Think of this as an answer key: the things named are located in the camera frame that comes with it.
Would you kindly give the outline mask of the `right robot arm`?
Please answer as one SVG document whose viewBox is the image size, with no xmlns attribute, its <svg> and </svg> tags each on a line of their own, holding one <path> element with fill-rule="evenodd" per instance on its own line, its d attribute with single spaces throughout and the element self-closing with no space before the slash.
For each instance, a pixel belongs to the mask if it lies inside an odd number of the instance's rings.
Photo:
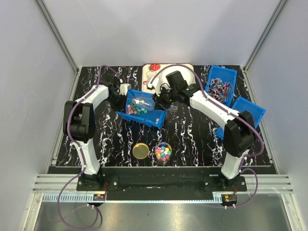
<svg viewBox="0 0 308 231">
<path fill-rule="evenodd" d="M 152 77 L 147 83 L 148 89 L 155 90 L 153 99 L 161 108 L 166 110 L 173 102 L 184 103 L 202 112 L 224 129 L 226 157 L 218 184 L 222 190 L 231 190 L 236 184 L 235 178 L 241 172 L 242 160 L 258 135 L 252 115 L 248 111 L 239 113 L 210 97 L 201 82 L 188 84 L 180 71 L 168 74 L 166 80 L 168 89 L 158 76 Z"/>
</svg>

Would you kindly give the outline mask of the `aluminium front rail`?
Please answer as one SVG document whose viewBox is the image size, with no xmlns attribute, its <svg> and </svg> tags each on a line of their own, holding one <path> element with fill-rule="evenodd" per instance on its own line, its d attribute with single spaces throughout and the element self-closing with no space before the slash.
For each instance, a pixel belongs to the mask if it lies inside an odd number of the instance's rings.
<svg viewBox="0 0 308 231">
<path fill-rule="evenodd" d="M 293 194 L 289 178 L 286 175 L 244 175 L 236 187 L 222 190 L 213 186 L 211 178 L 189 183 L 188 178 L 180 177 L 181 185 L 167 179 L 168 185 L 137 186 L 125 177 L 113 177 L 109 185 L 101 190 L 78 191 L 81 186 L 70 179 L 69 174 L 37 176 L 33 192 L 41 193 L 45 202 L 85 202 L 85 203 L 186 203 L 186 204 L 220 204 L 231 196 L 246 194 Z"/>
</svg>

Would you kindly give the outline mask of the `strawberry pattern tray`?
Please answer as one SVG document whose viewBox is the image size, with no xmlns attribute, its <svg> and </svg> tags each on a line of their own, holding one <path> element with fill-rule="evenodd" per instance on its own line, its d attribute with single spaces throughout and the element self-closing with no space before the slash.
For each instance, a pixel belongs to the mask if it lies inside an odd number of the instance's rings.
<svg viewBox="0 0 308 231">
<path fill-rule="evenodd" d="M 145 64 L 142 68 L 141 90 L 150 94 L 154 94 L 157 90 L 159 90 L 158 87 L 156 87 L 154 90 L 150 90 L 147 88 L 147 84 L 150 83 L 152 78 L 165 67 L 167 68 L 163 70 L 155 79 L 153 83 L 154 86 L 156 86 L 156 82 L 158 82 L 159 86 L 161 86 L 161 84 L 164 84 L 163 87 L 165 87 L 166 89 L 170 89 L 168 81 L 166 79 L 166 75 L 174 71 L 180 71 L 181 75 L 186 80 L 188 85 L 195 83 L 194 74 L 189 69 L 182 66 L 168 67 L 170 65 L 171 64 Z"/>
</svg>

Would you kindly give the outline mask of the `clear plastic jar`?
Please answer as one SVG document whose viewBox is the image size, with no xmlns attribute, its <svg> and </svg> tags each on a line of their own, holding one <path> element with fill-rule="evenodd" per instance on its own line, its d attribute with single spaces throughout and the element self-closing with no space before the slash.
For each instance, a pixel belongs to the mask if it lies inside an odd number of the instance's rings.
<svg viewBox="0 0 308 231">
<path fill-rule="evenodd" d="M 170 144 L 166 142 L 160 142 L 154 148 L 154 154 L 156 156 L 156 161 L 158 166 L 166 165 L 172 155 L 172 148 Z"/>
</svg>

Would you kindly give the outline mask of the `blue bin of lollipops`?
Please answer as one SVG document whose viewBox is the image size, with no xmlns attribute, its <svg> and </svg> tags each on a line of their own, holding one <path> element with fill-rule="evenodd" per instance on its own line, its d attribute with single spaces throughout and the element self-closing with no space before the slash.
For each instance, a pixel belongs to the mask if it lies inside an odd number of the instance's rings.
<svg viewBox="0 0 308 231">
<path fill-rule="evenodd" d="M 212 98 L 229 107 L 233 100 L 236 79 L 236 70 L 214 65 L 210 68 L 205 91 Z"/>
</svg>

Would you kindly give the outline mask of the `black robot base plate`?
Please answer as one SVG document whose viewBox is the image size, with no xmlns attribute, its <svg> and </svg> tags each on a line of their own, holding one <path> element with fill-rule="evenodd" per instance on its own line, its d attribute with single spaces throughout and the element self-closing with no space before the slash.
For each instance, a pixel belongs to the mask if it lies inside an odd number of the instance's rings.
<svg viewBox="0 0 308 231">
<path fill-rule="evenodd" d="M 116 191 L 125 188 L 193 188 L 206 192 L 245 192 L 243 176 L 228 180 L 220 167 L 103 167 L 92 176 L 81 176 L 78 191 Z"/>
</svg>

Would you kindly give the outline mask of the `aluminium corner post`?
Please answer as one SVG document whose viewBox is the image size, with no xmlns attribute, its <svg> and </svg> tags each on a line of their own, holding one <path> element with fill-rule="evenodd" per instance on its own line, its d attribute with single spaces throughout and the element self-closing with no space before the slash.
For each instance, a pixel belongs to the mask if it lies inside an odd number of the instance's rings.
<svg viewBox="0 0 308 231">
<path fill-rule="evenodd" d="M 250 66 L 252 65 L 253 61 L 257 57 L 258 53 L 260 52 L 262 46 L 264 45 L 266 39 L 268 38 L 270 32 L 274 28 L 277 20 L 279 19 L 281 13 L 283 12 L 284 8 L 286 7 L 288 0 L 279 0 L 277 6 L 275 7 L 269 21 L 267 22 L 260 38 L 258 39 L 251 55 L 249 56 L 246 64 L 243 66 L 244 71 L 248 71 Z"/>
<path fill-rule="evenodd" d="M 36 5 L 38 6 L 39 11 L 41 12 L 42 16 L 44 17 L 50 31 L 52 32 L 54 38 L 56 39 L 63 55 L 67 59 L 70 67 L 72 68 L 74 73 L 77 73 L 79 71 L 79 67 L 76 64 L 75 60 L 73 59 L 73 56 L 71 55 L 68 47 L 66 46 L 52 16 L 51 13 L 49 12 L 45 2 L 43 0 L 34 0 Z"/>
</svg>

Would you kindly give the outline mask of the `blue bin of star candies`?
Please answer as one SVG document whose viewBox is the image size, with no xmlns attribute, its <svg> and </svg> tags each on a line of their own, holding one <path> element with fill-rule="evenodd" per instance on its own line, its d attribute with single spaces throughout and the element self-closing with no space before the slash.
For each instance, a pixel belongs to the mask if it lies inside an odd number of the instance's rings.
<svg viewBox="0 0 308 231">
<path fill-rule="evenodd" d="M 140 103 L 155 106 L 152 94 L 138 90 L 128 90 L 125 111 L 116 112 L 127 121 L 135 121 L 148 127 L 161 128 L 167 112 L 164 110 L 152 110 L 152 107 L 140 107 Z"/>
</svg>

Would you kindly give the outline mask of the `clear drinking glass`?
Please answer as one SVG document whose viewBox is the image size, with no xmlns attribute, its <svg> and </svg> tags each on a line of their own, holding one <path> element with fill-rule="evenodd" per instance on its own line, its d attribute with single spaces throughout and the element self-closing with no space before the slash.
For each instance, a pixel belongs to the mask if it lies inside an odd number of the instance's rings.
<svg viewBox="0 0 308 231">
<path fill-rule="evenodd" d="M 147 83 L 156 75 L 156 72 L 149 70 L 146 72 Z"/>
</svg>

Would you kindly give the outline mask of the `scooped star candies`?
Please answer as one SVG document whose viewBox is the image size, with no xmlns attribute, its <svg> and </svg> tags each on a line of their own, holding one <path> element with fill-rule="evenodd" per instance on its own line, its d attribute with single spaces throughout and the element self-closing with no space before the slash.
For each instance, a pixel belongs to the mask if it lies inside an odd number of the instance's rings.
<svg viewBox="0 0 308 231">
<path fill-rule="evenodd" d="M 155 155 L 159 161 L 168 161 L 172 154 L 172 148 L 168 143 L 159 143 L 155 148 Z"/>
</svg>

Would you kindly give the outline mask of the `clear plastic scoop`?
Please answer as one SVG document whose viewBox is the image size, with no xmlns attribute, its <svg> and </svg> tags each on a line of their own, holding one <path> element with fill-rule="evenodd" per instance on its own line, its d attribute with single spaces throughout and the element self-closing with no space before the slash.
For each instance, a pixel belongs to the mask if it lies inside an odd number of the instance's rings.
<svg viewBox="0 0 308 231">
<path fill-rule="evenodd" d="M 152 111 L 152 110 L 164 110 L 177 112 L 178 107 L 175 105 L 171 105 L 168 109 L 164 109 L 159 104 L 155 103 L 152 98 L 133 98 L 132 101 L 134 106 L 138 106 L 141 109 Z"/>
</svg>

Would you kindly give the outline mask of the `right aluminium corner post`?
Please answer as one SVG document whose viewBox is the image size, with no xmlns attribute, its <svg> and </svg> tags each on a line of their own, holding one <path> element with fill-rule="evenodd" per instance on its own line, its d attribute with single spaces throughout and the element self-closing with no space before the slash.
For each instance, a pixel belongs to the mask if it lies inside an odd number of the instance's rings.
<svg viewBox="0 0 308 231">
<path fill-rule="evenodd" d="M 269 21 L 267 22 L 260 38 L 258 39 L 251 55 L 249 56 L 246 64 L 243 66 L 244 71 L 248 71 L 250 66 L 252 65 L 253 61 L 257 57 L 258 53 L 260 52 L 262 46 L 264 45 L 266 39 L 268 38 L 270 32 L 274 28 L 277 20 L 279 19 L 281 13 L 283 12 L 284 8 L 286 7 L 288 0 L 279 0 L 277 6 L 275 7 Z"/>
</svg>

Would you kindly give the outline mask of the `blue bin of gummy candies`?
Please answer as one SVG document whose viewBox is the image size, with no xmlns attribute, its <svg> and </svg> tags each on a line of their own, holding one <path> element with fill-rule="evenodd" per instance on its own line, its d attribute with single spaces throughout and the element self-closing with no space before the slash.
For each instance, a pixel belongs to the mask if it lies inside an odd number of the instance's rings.
<svg viewBox="0 0 308 231">
<path fill-rule="evenodd" d="M 241 96 L 237 100 L 235 100 L 235 103 L 231 108 L 237 110 L 240 113 L 243 111 L 248 111 L 253 117 L 255 129 L 257 129 L 257 127 L 259 126 L 259 123 L 266 112 L 266 109 L 254 104 L 253 102 Z"/>
</svg>

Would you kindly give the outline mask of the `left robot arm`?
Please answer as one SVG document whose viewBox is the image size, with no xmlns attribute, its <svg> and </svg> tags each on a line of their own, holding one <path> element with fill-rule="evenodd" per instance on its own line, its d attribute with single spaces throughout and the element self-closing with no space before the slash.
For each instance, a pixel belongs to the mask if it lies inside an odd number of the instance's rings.
<svg viewBox="0 0 308 231">
<path fill-rule="evenodd" d="M 63 133 L 69 137 L 81 162 L 81 183 L 97 191 L 103 187 L 101 165 L 96 157 L 93 137 L 96 132 L 95 109 L 104 101 L 115 108 L 122 107 L 131 85 L 115 75 L 107 75 L 89 92 L 64 105 Z"/>
</svg>

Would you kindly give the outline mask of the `white plate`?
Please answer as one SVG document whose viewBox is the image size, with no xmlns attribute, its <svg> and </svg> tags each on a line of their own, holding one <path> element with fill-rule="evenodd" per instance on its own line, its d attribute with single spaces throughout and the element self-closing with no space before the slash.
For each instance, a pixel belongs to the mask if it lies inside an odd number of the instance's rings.
<svg viewBox="0 0 308 231">
<path fill-rule="evenodd" d="M 192 69 L 193 70 L 193 66 L 191 64 L 183 64 L 185 67 L 183 66 L 171 66 L 171 64 L 163 64 L 161 66 L 161 68 L 159 69 L 159 72 L 164 69 L 159 75 L 158 77 L 155 79 L 156 83 L 153 84 L 153 86 L 155 86 L 155 93 L 157 95 L 160 95 L 160 92 L 163 88 L 170 90 L 171 89 L 171 85 L 169 84 L 166 76 L 172 72 L 175 71 L 179 71 L 182 75 L 182 77 L 184 78 L 184 80 L 186 80 L 187 84 L 190 85 L 192 83 L 195 83 L 195 77 L 194 74 L 188 69 Z"/>
</svg>

